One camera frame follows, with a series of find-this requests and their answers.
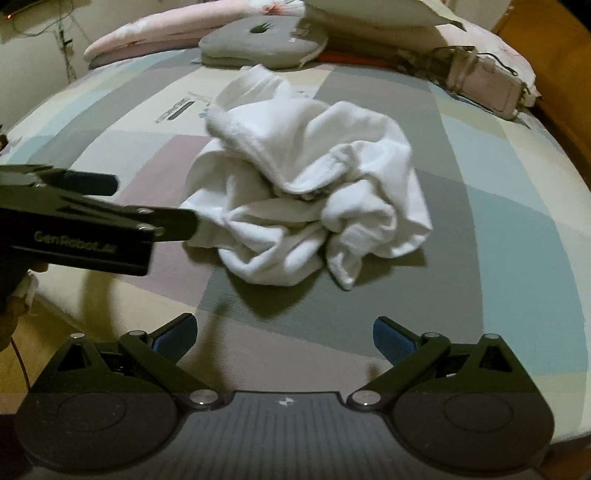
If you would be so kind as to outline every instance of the gray pillow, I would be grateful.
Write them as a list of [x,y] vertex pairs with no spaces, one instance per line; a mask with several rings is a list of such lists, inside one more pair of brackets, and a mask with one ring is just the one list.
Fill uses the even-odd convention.
[[298,17],[248,17],[211,32],[199,42],[208,66],[242,67],[262,63],[272,70],[302,66],[326,47],[328,34]]

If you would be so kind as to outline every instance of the electrical cord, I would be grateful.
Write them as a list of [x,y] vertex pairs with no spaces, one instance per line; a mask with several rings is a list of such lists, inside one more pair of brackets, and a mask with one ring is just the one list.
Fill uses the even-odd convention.
[[22,357],[21,357],[20,352],[18,351],[17,344],[14,343],[14,340],[12,338],[10,339],[10,343],[12,345],[12,348],[14,348],[14,353],[17,355],[17,360],[18,360],[18,363],[20,364],[21,370],[22,370],[22,376],[25,377],[25,383],[27,385],[27,392],[29,392],[29,391],[31,391],[31,382],[29,382],[29,375],[27,374],[27,369],[25,368],[25,364],[22,361]]
[[45,28],[43,28],[43,30],[36,32],[36,33],[27,33],[27,32],[23,32],[21,30],[19,30],[17,28],[17,16],[18,14],[14,14],[11,17],[12,20],[12,29],[19,35],[22,35],[23,37],[27,37],[27,38],[34,38],[34,37],[38,37],[39,35],[43,35],[45,32],[47,32],[47,30],[49,30],[51,27],[53,27],[56,24],[59,24],[61,22],[63,22],[66,18],[68,18],[73,12],[74,12],[74,0],[70,0],[71,2],[71,7],[70,7],[70,11],[68,13],[66,13],[63,17],[61,16],[61,2],[62,0],[59,0],[59,8],[60,8],[60,15],[59,18],[53,22],[51,22],[48,26],[46,26]]
[[[72,9],[70,10],[70,13],[68,13],[66,15],[66,17],[72,13],[72,10],[74,10],[74,0],[71,0],[71,2],[72,2]],[[66,49],[67,49],[67,46],[73,42],[73,40],[72,39],[66,40],[64,37],[64,27],[62,24],[63,18],[61,16],[61,0],[59,0],[58,8],[59,8],[59,20],[58,20],[57,25],[58,25],[58,32],[59,32],[60,51],[61,51],[61,55],[64,57],[64,63],[66,65],[66,76],[68,78],[68,83],[72,83],[74,80],[77,80],[78,77],[76,76],[76,72],[74,71],[74,68],[72,68],[72,65],[70,64],[70,56],[68,55],[68,51]]]

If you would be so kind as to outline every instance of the crumpled white cloth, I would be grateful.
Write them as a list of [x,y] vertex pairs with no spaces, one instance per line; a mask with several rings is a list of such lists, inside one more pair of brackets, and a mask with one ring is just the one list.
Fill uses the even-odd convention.
[[411,146],[385,115],[306,98],[259,65],[214,100],[207,129],[181,205],[200,218],[188,244],[217,248],[249,283],[299,283],[326,243],[350,290],[365,255],[399,257],[432,230]]

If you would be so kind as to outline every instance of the patterned bedsheet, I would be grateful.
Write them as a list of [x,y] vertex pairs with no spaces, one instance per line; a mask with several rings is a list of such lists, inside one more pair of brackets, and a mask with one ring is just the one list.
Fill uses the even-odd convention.
[[[238,74],[198,55],[90,72],[16,125],[1,160],[113,173],[115,201],[178,206],[209,141],[207,105]],[[289,288],[245,284],[215,252],[161,244],[146,277],[53,266],[41,295],[97,340],[196,312],[199,341],[181,364],[225,390],[349,394],[389,366],[372,344],[379,315],[456,342],[500,333],[552,406],[556,438],[591,430],[591,194],[556,142],[529,117],[506,122],[386,70],[316,64],[284,75],[401,125],[434,226],[420,251],[367,258],[344,292],[326,271]]]

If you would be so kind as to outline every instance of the blue gripper pad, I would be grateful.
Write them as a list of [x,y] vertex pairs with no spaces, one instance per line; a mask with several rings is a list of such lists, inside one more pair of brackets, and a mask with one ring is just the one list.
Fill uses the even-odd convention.
[[197,341],[197,320],[184,313],[151,334],[152,350],[171,362],[178,362]]
[[382,320],[382,317],[374,322],[374,345],[392,365],[400,363],[417,351],[414,339],[396,330]]

